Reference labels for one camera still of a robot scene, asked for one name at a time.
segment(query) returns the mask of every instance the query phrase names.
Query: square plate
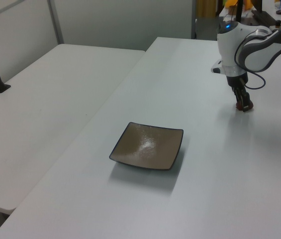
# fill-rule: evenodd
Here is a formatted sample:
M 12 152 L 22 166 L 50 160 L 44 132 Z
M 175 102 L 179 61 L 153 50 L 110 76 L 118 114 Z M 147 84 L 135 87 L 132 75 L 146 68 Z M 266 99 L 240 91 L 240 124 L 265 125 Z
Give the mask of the square plate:
M 109 158 L 131 166 L 170 170 L 184 131 L 130 122 Z

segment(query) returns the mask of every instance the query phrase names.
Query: white table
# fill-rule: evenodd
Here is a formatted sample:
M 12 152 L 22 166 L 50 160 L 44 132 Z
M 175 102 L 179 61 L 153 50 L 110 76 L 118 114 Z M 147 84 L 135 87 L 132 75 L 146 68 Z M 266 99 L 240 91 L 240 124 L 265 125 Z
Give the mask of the white table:
M 219 57 L 215 41 L 158 38 L 0 239 L 280 239 L 281 56 L 247 113 L 210 72 Z M 130 121 L 184 129 L 171 171 L 108 158 Z
M 263 11 L 266 11 L 269 15 L 272 16 L 275 20 L 281 20 L 281 15 L 276 14 L 277 9 L 275 8 L 274 0 L 263 0 L 263 5 L 262 5 Z M 220 13 L 220 17 L 225 17 L 224 21 L 229 21 L 231 20 L 231 16 L 227 15 L 228 14 L 228 9 L 224 8 L 222 12 Z M 251 17 L 253 14 L 249 10 L 248 12 L 242 13 L 242 16 L 247 15 L 247 17 Z
M 0 212 L 10 214 L 143 51 L 59 45 L 0 94 Z

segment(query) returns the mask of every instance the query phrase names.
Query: brown square plate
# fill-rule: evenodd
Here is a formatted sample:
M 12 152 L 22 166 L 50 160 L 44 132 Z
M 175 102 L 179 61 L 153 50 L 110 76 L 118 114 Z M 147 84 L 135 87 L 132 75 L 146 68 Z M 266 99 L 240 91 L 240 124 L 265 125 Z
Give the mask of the brown square plate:
M 170 170 L 184 131 L 130 122 L 109 158 L 131 166 Z

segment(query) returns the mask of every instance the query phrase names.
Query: white wall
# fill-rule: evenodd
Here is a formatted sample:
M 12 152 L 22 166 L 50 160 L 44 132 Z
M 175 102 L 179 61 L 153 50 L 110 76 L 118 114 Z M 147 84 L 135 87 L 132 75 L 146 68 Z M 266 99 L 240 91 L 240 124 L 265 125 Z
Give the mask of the white wall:
M 25 0 L 0 13 L 0 76 L 3 82 L 56 45 L 47 0 Z
M 68 44 L 147 50 L 158 36 L 191 38 L 192 0 L 51 1 Z

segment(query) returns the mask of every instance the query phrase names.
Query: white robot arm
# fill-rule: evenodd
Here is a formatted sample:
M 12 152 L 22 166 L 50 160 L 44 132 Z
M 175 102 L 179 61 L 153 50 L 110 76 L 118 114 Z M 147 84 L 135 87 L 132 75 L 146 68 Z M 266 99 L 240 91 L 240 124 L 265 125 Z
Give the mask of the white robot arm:
M 212 67 L 214 73 L 225 74 L 236 96 L 236 107 L 248 111 L 253 107 L 245 84 L 247 72 L 262 72 L 281 54 L 281 27 L 272 32 L 264 26 L 246 26 L 239 22 L 223 22 L 218 35 L 221 59 Z

